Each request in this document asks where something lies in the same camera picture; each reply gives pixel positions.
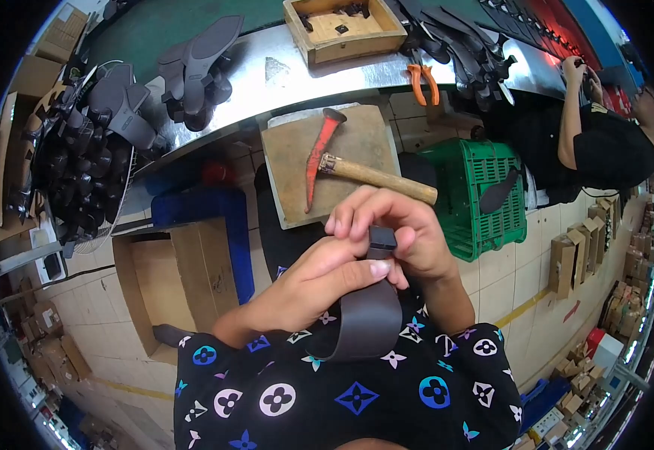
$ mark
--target red hammer head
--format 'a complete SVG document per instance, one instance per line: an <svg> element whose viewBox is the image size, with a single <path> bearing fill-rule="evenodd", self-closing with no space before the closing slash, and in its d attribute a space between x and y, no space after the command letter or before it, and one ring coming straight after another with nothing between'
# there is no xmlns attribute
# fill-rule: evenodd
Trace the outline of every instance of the red hammer head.
<svg viewBox="0 0 654 450"><path fill-rule="evenodd" d="M307 207L304 208L304 214L312 210L312 201L314 200L314 181L317 178L317 170L320 166L322 154L327 148L327 144L332 139L334 130L337 126L347 121L347 116L332 108L324 108L322 110L325 121L322 123L322 130L317 136L317 141L314 142L310 157L307 158Z"/></svg>

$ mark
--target fingernail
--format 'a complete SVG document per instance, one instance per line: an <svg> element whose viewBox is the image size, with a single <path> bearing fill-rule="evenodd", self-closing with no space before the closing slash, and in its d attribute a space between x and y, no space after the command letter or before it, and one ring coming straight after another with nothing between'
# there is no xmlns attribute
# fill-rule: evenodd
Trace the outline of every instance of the fingernail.
<svg viewBox="0 0 654 450"><path fill-rule="evenodd" d="M374 261L369 265L369 271L374 278L384 278L389 273L389 263L384 260Z"/></svg>

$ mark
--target stainless steel workbench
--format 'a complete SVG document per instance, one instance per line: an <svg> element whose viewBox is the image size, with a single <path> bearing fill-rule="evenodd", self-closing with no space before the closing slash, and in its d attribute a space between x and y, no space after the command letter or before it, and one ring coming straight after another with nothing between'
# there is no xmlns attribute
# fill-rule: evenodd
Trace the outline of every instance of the stainless steel workbench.
<svg viewBox="0 0 654 450"><path fill-rule="evenodd" d="M496 40L496 33L485 32ZM514 55L517 59L505 82L508 88L564 98L566 88L556 58L513 39L506 41L503 49L505 56ZM309 71L286 25L240 37L229 57L231 67L225 71L232 83L232 97L215 107L211 121L199 132L189 131L184 124L175 124L169 118L160 101L164 93L160 76L147 83L151 95L142 105L142 116L166 139L168 153L137 171L136 177L236 131L240 121L257 114L320 97L410 83L406 71L410 60L396 53L347 60ZM455 84L451 63L439 64L426 54L422 58L432 67L437 84Z"/></svg>

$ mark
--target wooden crate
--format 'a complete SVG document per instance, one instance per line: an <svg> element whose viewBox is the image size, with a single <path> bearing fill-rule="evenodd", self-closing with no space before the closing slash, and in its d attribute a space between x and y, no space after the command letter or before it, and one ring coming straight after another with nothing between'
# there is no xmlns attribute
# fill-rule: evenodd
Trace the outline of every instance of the wooden crate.
<svg viewBox="0 0 654 450"><path fill-rule="evenodd" d="M284 20L307 66L330 61L390 53L400 48L407 32L383 0L368 0L369 17L361 13L350 17L332 11L359 0L284 0ZM308 32L298 14L309 14L314 31ZM339 34L335 27L349 31Z"/></svg>

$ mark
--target hammer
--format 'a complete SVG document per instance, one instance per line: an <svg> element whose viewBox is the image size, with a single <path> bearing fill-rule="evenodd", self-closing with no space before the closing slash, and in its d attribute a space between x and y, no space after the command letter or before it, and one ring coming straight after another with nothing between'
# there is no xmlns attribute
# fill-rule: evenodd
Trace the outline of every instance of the hammer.
<svg viewBox="0 0 654 450"><path fill-rule="evenodd" d="M334 131L340 123L347 121L347 117L331 108L324 108L322 111L324 114L322 129L317 136L317 141L314 143L312 152L310 152L310 157L307 159L307 207L304 208L305 214L312 210L314 182L317 178L318 171L349 178L367 185L385 187L430 205L436 203L437 189L431 186L423 185L401 176L387 174L372 167L353 163L352 161L326 153L325 149L331 141Z"/></svg>

